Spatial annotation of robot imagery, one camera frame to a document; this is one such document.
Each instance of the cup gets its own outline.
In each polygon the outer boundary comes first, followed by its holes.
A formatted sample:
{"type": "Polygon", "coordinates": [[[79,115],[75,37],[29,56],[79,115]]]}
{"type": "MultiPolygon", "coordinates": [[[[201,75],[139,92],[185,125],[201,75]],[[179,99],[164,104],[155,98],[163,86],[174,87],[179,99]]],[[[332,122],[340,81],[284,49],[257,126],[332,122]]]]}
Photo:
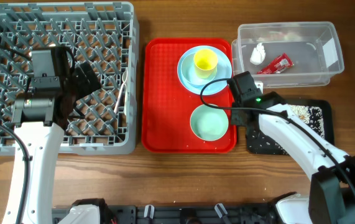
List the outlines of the cup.
{"type": "Polygon", "coordinates": [[[223,137],[228,130],[228,117],[224,110],[206,105],[197,107],[191,114],[192,132],[205,141],[215,141],[223,137]]]}
{"type": "Polygon", "coordinates": [[[195,74],[198,78],[208,78],[217,69],[217,55],[210,49],[201,49],[194,55],[195,74]]]}

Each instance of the plastic bin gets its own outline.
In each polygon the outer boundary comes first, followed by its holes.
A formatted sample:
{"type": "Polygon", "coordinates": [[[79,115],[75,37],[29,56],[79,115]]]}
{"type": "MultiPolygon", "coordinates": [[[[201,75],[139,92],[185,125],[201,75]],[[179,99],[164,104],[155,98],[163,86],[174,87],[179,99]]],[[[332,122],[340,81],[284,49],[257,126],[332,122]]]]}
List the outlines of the plastic bin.
{"type": "MultiPolygon", "coordinates": [[[[25,54],[51,44],[70,47],[77,65],[89,61],[102,89],[77,101],[85,119],[70,120],[60,152],[98,155],[128,154],[136,146],[136,66],[139,23],[129,2],[57,2],[0,4],[0,45],[25,54]],[[127,88],[120,91],[127,71],[127,88]],[[118,94],[127,98],[118,112],[118,94]]],[[[27,77],[31,62],[0,50],[0,124],[13,128],[11,105],[27,77]]],[[[14,155],[14,141],[0,131],[0,156],[14,155]]]]}
{"type": "Polygon", "coordinates": [[[331,22],[281,22],[243,24],[233,41],[234,75],[249,71],[264,88],[322,86],[344,70],[336,29],[331,22]],[[250,63],[254,47],[263,43],[265,60],[250,63]],[[274,58],[286,53],[294,62],[280,74],[256,75],[274,58]]]}

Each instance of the red snack package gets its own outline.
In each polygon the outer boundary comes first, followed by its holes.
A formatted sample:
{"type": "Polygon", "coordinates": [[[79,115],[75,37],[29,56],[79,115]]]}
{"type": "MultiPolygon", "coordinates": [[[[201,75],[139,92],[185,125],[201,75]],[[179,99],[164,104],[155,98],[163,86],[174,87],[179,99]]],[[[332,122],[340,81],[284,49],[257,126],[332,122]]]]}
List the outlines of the red snack package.
{"type": "Polygon", "coordinates": [[[274,59],[268,66],[258,71],[257,74],[273,74],[281,73],[285,69],[293,66],[292,60],[288,57],[286,53],[279,55],[274,59]]]}

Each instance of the white crumpled object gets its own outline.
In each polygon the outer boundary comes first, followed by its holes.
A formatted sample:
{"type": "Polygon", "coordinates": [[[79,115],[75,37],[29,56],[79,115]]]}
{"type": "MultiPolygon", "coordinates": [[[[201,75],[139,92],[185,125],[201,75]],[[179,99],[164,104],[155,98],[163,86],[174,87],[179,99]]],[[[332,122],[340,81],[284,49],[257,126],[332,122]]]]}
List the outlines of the white crumpled object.
{"type": "Polygon", "coordinates": [[[260,65],[265,59],[265,51],[262,43],[257,44],[257,46],[253,49],[251,55],[251,63],[254,65],[260,65]]]}

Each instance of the yellow cup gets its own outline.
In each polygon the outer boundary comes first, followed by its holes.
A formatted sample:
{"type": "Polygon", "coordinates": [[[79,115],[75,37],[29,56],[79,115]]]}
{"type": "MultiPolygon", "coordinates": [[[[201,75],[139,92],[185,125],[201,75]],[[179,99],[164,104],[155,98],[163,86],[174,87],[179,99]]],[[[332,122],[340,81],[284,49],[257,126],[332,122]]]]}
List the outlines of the yellow cup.
{"type": "Polygon", "coordinates": [[[195,53],[195,74],[198,78],[208,78],[217,69],[217,55],[210,49],[202,49],[195,53]]]}

